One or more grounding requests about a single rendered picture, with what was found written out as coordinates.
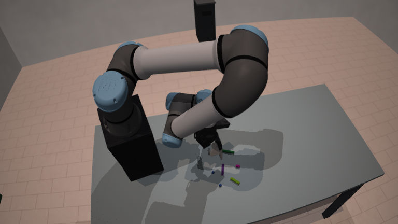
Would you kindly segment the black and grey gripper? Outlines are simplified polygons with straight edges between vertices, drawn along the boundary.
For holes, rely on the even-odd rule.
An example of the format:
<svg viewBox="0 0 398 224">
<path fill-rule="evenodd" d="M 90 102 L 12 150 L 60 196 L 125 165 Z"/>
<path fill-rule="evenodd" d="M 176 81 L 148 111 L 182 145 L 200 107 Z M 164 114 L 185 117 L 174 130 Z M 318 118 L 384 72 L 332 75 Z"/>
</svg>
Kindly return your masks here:
<svg viewBox="0 0 398 224">
<path fill-rule="evenodd" d="M 205 149 L 206 147 L 210 146 L 212 143 L 212 151 L 210 152 L 211 156 L 218 155 L 222 160 L 222 143 L 219 139 L 219 135 L 216 130 L 213 130 L 216 127 L 216 124 L 211 128 L 204 128 L 198 132 L 194 133 L 194 139 Z M 210 130 L 210 131 L 207 131 Z M 196 136 L 195 136 L 196 135 Z"/>
</svg>

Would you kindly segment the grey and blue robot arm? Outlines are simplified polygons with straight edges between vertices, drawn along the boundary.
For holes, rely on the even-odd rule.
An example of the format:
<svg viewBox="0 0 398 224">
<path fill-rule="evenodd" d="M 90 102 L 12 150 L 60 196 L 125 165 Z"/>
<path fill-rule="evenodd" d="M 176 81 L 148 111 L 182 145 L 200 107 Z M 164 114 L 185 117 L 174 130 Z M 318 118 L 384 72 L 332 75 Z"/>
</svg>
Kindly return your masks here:
<svg viewBox="0 0 398 224">
<path fill-rule="evenodd" d="M 238 25 L 217 39 L 153 49 L 134 41 L 122 43 L 107 71 L 93 85 L 93 97 L 107 132 L 116 138 L 128 138 L 139 130 L 142 115 L 132 102 L 137 81 L 154 74 L 213 69 L 224 74 L 213 91 L 167 95 L 169 113 L 162 143 L 179 148 L 183 138 L 211 128 L 216 122 L 213 130 L 228 128 L 230 123 L 225 118 L 243 113 L 264 91 L 269 47 L 265 34 L 251 25 Z"/>
</svg>

